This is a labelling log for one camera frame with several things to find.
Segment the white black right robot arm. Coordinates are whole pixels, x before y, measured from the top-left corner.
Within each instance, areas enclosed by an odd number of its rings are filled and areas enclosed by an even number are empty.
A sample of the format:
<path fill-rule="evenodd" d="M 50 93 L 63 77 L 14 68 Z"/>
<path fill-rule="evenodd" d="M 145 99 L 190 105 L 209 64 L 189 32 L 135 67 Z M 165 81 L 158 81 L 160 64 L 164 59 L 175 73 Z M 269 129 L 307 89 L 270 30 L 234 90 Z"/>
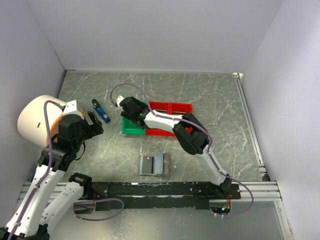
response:
<path fill-rule="evenodd" d="M 182 149 L 195 156 L 201 163 L 209 182 L 213 185 L 213 195 L 223 199 L 229 194 L 232 181 L 213 153 L 209 132 L 192 113 L 187 112 L 184 115 L 161 113 L 133 96 L 118 96 L 116 105 L 122 109 L 121 116 L 138 127 L 173 133 Z"/>

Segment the grey card holder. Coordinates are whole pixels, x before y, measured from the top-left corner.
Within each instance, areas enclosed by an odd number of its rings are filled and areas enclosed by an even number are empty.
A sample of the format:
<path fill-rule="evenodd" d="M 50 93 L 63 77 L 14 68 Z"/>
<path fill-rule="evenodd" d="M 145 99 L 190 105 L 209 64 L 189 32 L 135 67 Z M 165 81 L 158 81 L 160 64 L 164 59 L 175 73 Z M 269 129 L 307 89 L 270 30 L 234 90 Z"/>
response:
<path fill-rule="evenodd" d="M 152 156 L 154 157 L 154 172 L 153 174 L 141 174 L 140 173 L 140 163 L 142 156 Z M 140 155 L 138 160 L 138 168 L 137 175 L 138 176 L 149 176 L 149 177 L 157 177 L 157 176 L 165 176 L 170 172 L 170 155 L 168 153 L 161 153 L 155 155 Z"/>

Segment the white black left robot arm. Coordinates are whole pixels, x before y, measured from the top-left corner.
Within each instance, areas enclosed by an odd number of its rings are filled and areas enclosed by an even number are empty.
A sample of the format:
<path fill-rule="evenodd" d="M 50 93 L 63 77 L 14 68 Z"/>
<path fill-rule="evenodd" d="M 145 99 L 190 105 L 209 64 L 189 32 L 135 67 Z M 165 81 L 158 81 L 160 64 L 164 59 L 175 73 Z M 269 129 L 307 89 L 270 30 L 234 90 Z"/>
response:
<path fill-rule="evenodd" d="M 48 240 L 53 229 L 77 200 L 93 197 L 92 178 L 73 174 L 61 193 L 50 202 L 55 187 L 85 140 L 103 133 L 102 123 L 88 112 L 92 124 L 79 115 L 68 114 L 59 121 L 58 133 L 42 150 L 31 185 L 11 220 L 0 229 L 2 240 Z"/>

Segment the green plastic bin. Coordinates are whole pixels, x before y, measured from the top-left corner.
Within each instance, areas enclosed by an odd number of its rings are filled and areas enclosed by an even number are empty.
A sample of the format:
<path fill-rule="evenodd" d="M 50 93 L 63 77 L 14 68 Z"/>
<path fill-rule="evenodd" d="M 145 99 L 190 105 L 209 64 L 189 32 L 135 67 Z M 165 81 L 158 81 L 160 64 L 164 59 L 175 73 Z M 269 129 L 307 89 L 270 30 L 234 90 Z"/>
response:
<path fill-rule="evenodd" d="M 122 133 L 126 135 L 145 135 L 145 126 L 137 126 L 130 120 L 122 117 Z"/>

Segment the white drum with orange lid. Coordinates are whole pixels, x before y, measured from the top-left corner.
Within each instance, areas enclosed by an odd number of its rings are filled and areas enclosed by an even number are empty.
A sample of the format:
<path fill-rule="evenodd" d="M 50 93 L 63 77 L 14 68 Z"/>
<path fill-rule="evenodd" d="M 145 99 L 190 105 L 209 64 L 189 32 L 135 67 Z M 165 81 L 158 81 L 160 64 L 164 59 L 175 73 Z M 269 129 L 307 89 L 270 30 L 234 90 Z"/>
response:
<path fill-rule="evenodd" d="M 45 122 L 44 104 L 53 101 L 63 107 L 48 103 L 47 118 L 51 135 L 58 133 L 58 124 L 63 117 L 65 101 L 50 95 L 41 95 L 32 100 L 20 113 L 17 121 L 17 129 L 20 135 L 33 144 L 45 148 L 48 145 L 47 128 Z"/>

